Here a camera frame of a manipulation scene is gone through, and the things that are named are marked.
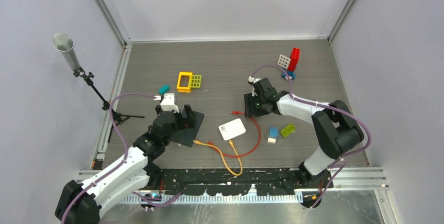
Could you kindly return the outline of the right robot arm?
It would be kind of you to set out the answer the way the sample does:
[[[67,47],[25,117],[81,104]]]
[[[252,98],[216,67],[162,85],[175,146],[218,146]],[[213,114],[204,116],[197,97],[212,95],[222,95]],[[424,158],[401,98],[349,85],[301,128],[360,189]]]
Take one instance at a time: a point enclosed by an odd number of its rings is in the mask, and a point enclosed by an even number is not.
[[[299,165],[299,182],[313,187],[322,173],[364,139],[364,133],[341,100],[319,103],[300,98],[289,91],[278,92],[268,78],[248,78],[252,92],[244,95],[245,116],[268,114],[291,116],[313,125],[319,147]]]

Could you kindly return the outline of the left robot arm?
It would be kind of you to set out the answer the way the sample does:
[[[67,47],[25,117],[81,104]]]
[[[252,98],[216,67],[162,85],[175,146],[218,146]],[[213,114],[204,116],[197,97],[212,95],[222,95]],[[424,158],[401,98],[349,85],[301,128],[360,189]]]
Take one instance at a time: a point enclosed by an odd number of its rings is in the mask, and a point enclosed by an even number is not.
[[[184,105],[181,111],[156,107],[157,117],[148,131],[114,163],[78,183],[63,188],[55,216],[61,223],[99,223],[104,214],[124,197],[146,187],[157,188],[163,177],[154,161],[170,142],[191,147],[204,114]]]

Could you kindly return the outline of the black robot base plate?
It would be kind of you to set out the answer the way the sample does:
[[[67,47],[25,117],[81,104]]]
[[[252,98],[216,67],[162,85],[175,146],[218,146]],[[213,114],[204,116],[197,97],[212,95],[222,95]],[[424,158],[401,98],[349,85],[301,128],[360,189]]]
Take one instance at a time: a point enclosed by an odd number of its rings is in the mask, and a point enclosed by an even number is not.
[[[291,168],[250,168],[240,176],[234,176],[226,169],[163,169],[162,179],[157,185],[145,189],[162,189],[165,194],[182,192],[187,196],[244,196],[252,189],[258,196],[293,195],[296,189],[319,191],[326,187],[331,173],[324,171],[310,182],[303,182],[298,169]]]

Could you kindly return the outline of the white square switch box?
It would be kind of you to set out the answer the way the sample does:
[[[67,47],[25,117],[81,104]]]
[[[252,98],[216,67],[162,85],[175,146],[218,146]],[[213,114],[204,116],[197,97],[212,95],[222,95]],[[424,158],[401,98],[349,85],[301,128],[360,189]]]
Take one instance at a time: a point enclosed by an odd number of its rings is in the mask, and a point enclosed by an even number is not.
[[[229,121],[218,127],[222,138],[225,141],[232,140],[244,133],[246,133],[246,128],[240,118]]]

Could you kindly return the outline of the black network switch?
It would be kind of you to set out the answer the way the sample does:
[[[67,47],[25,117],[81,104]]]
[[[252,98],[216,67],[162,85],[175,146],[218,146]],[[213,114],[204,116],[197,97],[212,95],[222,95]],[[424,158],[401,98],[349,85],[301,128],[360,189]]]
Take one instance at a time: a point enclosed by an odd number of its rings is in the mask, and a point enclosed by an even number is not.
[[[187,128],[175,132],[171,137],[172,142],[184,145],[186,147],[192,147],[194,143],[193,141],[195,140],[204,119],[203,113],[197,111],[194,111],[194,113],[196,115],[196,126],[194,128]]]

